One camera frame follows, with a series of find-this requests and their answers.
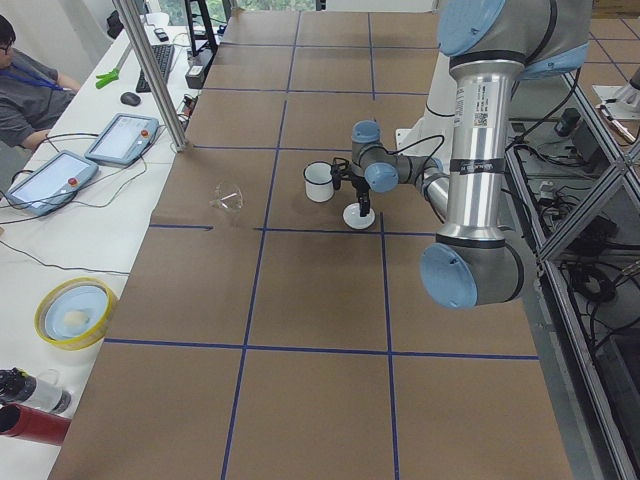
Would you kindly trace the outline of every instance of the green object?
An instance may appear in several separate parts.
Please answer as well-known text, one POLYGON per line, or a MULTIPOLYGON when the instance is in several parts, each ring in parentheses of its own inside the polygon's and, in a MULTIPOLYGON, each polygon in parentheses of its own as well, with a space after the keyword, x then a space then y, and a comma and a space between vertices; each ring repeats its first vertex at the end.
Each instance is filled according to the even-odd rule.
POLYGON ((102 87, 109 85, 111 82, 118 80, 120 75, 120 70, 114 68, 109 73, 103 73, 102 75, 96 75, 98 81, 96 82, 96 88, 99 90, 102 87))

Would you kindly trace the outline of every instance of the yellow bowl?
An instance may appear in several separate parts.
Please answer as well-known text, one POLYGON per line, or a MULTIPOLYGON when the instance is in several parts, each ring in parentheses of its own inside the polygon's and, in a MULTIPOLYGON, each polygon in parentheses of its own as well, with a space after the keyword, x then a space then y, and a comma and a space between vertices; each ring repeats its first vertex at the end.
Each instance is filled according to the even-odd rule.
POLYGON ((113 291, 111 291, 111 289, 100 280, 89 277, 80 277, 69 280, 51 290, 51 292, 49 292, 47 296, 44 297, 42 302, 40 302, 35 316, 36 332, 38 332, 40 338, 42 338, 45 342, 48 342, 51 345, 54 345, 63 350, 80 350, 82 348, 86 348, 104 337, 105 333, 107 332, 107 323, 109 321, 109 317, 111 316, 111 313, 113 312, 113 309, 117 302, 118 297, 116 297, 113 291), (60 296, 69 292, 70 290, 73 290, 74 288, 82 286, 98 287, 105 292, 105 294, 107 295, 107 306, 104 313, 95 325, 93 325, 89 330, 83 332, 77 337, 72 337, 65 340, 56 340, 55 338, 52 338, 51 336, 49 336, 45 329, 45 319, 47 317, 47 312, 60 296))

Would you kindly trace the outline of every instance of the keyboard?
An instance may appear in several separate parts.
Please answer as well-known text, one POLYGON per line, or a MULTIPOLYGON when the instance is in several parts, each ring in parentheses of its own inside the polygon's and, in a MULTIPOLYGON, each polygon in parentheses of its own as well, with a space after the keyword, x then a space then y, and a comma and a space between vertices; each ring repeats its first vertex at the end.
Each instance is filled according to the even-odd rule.
MULTIPOLYGON (((156 62, 158 62, 160 73, 166 82, 169 79, 169 73, 171 73, 171 61, 173 60, 174 50, 173 45, 151 45, 151 50, 153 50, 153 55, 156 57, 156 62)), ((145 93, 150 91, 151 87, 149 82, 144 78, 144 72, 140 70, 140 78, 136 85, 136 92, 145 93)))

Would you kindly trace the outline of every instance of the black mouse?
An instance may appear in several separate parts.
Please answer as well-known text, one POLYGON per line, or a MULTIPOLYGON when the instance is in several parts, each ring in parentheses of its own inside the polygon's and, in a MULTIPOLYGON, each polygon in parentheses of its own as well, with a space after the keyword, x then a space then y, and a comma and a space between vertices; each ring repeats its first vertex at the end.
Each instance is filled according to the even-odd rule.
POLYGON ((120 95, 120 101, 125 105, 131 105, 132 107, 140 105, 140 96, 133 92, 124 92, 120 95))

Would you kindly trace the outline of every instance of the white desk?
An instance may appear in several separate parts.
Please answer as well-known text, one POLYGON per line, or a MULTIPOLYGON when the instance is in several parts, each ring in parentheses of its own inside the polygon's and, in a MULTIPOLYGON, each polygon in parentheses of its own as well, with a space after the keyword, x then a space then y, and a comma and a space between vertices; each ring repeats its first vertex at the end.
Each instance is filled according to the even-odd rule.
MULTIPOLYGON (((181 35, 179 27, 165 29, 173 43, 186 45, 188 37, 181 35)), ((151 29, 149 38, 158 43, 151 29)), ((110 72, 118 63, 129 40, 121 34, 107 51, 89 80, 82 86, 67 108, 51 135, 85 132, 100 133, 115 114, 136 113, 162 118, 151 93, 142 93, 137 107, 120 103, 125 91, 135 91, 140 67, 133 51, 121 69, 119 80, 101 90, 95 87, 95 75, 110 72)), ((176 47, 174 67, 167 83, 176 109, 183 95, 197 95, 189 90, 184 75, 188 69, 187 48, 176 47)), ((59 149, 84 154, 93 139, 54 140, 59 149)), ((43 144, 33 155, 26 168, 35 169, 55 153, 51 145, 43 144)), ((4 225, 1 240, 35 255, 46 263, 63 266, 81 266, 100 270, 128 272, 147 230, 150 214, 167 179, 175 151, 168 132, 160 135, 155 145, 145 154, 146 172, 123 189, 106 208, 90 208, 69 204, 42 219, 4 225)), ((142 172, 145 164, 136 162, 126 170, 87 188, 76 200, 92 205, 108 202, 116 190, 129 178, 142 172)), ((100 167, 96 178, 104 177, 118 169, 100 167)), ((0 223, 28 218, 11 208, 0 209, 0 223)), ((91 368, 99 352, 99 342, 92 347, 67 352, 41 340, 34 329, 35 311, 44 296, 60 283, 81 276, 104 281, 120 296, 127 277, 104 273, 63 271, 43 267, 22 254, 0 245, 0 297, 2 320, 0 321, 0 369, 19 367, 32 375, 49 369, 60 373, 59 384, 69 390, 73 401, 64 416, 71 417, 78 405, 91 368)), ((55 462, 60 448, 24 440, 0 437, 0 478, 15 480, 43 480, 55 462)))

